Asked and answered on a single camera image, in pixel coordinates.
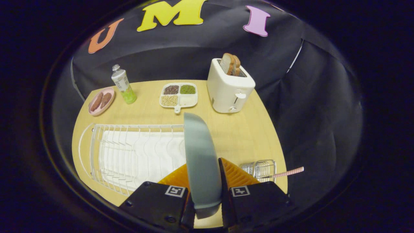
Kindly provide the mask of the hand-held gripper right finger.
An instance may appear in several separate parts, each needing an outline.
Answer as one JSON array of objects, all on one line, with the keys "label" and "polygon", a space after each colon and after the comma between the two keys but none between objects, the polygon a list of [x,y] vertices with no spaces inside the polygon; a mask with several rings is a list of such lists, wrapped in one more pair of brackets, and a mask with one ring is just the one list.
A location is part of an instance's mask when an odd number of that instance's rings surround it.
[{"label": "hand-held gripper right finger", "polygon": [[293,213],[293,201],[274,183],[260,183],[219,158],[222,221],[228,232],[264,232]]}]

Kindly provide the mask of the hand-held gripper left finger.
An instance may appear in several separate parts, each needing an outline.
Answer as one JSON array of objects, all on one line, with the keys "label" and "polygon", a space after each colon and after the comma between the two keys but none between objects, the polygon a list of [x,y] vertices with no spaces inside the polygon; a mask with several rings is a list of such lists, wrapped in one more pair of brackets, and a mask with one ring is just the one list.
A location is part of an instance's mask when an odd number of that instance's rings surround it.
[{"label": "hand-held gripper left finger", "polygon": [[194,229],[195,207],[182,165],[157,183],[143,182],[120,206],[131,216],[169,232]]}]

